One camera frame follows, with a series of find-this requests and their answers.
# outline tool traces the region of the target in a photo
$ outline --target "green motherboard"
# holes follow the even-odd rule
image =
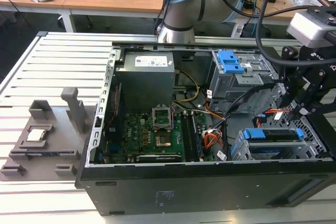
[[[198,134],[205,130],[203,114],[194,115]],[[169,123],[167,115],[156,114],[155,123]],[[139,155],[178,155],[182,162],[186,161],[183,143],[183,129],[181,114],[173,113],[172,129],[153,128],[151,113],[126,114],[123,121],[122,141],[115,147],[115,143],[108,142],[107,152],[109,163],[136,163]]]

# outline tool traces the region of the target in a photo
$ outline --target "power supply label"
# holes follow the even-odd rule
[[[136,56],[136,67],[168,67],[167,56]]]

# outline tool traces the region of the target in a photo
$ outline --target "blue plastic latch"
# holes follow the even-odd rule
[[[248,133],[250,134],[251,139],[266,138],[262,129],[248,129]]]
[[[297,128],[295,131],[296,131],[296,134],[298,135],[300,140],[305,139],[305,134],[303,133],[301,128]]]
[[[248,133],[247,130],[244,130],[244,131],[243,131],[243,135],[244,135],[244,138],[245,138],[245,139],[249,139],[249,138],[250,138],[250,134]]]
[[[224,64],[237,64],[238,58],[235,56],[235,53],[232,50],[219,50],[218,59],[222,65]]]
[[[225,64],[224,73],[244,73],[244,69],[240,66],[240,64]]]
[[[244,73],[245,70],[239,64],[239,59],[232,50],[219,50],[218,60],[224,73]]]

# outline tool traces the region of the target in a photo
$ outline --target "metal slotted surface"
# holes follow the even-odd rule
[[[155,41],[150,35],[63,34],[36,37],[0,85],[0,166],[28,121],[34,99],[65,105],[64,86],[79,89],[85,105],[95,105],[112,41]],[[244,45],[252,39],[238,42]],[[207,37],[197,42],[234,44]],[[288,44],[287,40],[267,45]],[[331,186],[296,208],[101,217],[74,182],[0,182],[0,223],[336,223],[336,187]]]

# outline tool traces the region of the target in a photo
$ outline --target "robotic arm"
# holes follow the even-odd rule
[[[237,9],[243,0],[228,0]],[[200,21],[223,22],[235,13],[222,0],[171,0],[159,26],[161,43],[195,43],[193,26]]]

